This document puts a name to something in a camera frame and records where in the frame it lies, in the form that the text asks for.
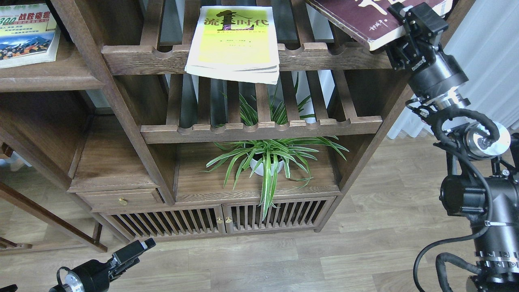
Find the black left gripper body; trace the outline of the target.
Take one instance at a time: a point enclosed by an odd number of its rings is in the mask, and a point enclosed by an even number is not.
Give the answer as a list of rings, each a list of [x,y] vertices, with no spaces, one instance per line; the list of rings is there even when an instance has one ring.
[[[64,281],[61,282],[62,292],[107,292],[109,285],[123,273],[137,264],[137,260],[129,260],[124,263],[111,259],[106,263],[98,260],[90,260],[76,268],[67,271]]]

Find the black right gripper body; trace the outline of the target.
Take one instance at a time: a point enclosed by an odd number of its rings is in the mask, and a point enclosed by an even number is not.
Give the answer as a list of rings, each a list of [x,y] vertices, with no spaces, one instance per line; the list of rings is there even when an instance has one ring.
[[[430,44],[409,36],[391,43],[407,43],[404,49],[410,61],[404,70],[410,73],[408,85],[421,105],[433,108],[466,108],[470,105],[458,91],[468,77],[454,56],[443,52],[440,43]]]

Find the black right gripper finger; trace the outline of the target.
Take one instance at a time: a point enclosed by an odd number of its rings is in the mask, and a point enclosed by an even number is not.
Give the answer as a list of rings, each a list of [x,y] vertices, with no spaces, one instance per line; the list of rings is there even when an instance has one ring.
[[[407,43],[389,43],[385,46],[387,57],[391,63],[393,70],[406,69],[409,63],[409,57],[405,52],[404,46]]]
[[[437,37],[449,27],[447,22],[425,2],[413,7],[404,7],[401,2],[397,2],[390,5],[388,11],[399,24],[402,24],[405,35],[410,37],[423,39]]]

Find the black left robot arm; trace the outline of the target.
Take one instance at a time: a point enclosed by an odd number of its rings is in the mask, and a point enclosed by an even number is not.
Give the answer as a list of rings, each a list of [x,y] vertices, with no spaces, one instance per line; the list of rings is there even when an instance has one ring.
[[[15,284],[19,292],[48,292],[57,285],[58,268],[66,266],[72,269],[92,259],[106,262],[119,248],[122,246],[116,246],[107,253],[85,247],[2,255],[1,287]]]

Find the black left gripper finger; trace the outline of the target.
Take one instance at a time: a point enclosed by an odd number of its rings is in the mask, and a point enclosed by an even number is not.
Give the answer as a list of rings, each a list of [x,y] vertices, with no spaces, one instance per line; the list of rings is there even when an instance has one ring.
[[[153,238],[145,241],[136,240],[112,254],[112,262],[126,264],[137,259],[142,253],[156,246]]]

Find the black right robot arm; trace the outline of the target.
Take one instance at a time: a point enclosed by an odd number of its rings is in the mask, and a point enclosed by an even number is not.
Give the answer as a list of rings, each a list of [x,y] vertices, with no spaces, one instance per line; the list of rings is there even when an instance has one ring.
[[[416,98],[406,106],[431,126],[446,151],[447,176],[440,188],[440,201],[449,216],[465,217],[472,234],[429,244],[417,255],[414,283],[423,291],[418,266],[423,255],[441,244],[473,240],[476,264],[452,253],[435,259],[439,286],[452,291],[446,263],[472,273],[468,292],[517,292],[518,290],[518,133],[510,134],[486,115],[469,110],[469,100],[458,87],[468,78],[455,58],[443,52],[441,34],[448,24],[426,2],[403,5],[388,11],[405,34],[386,45],[395,70],[410,73],[408,84]]]

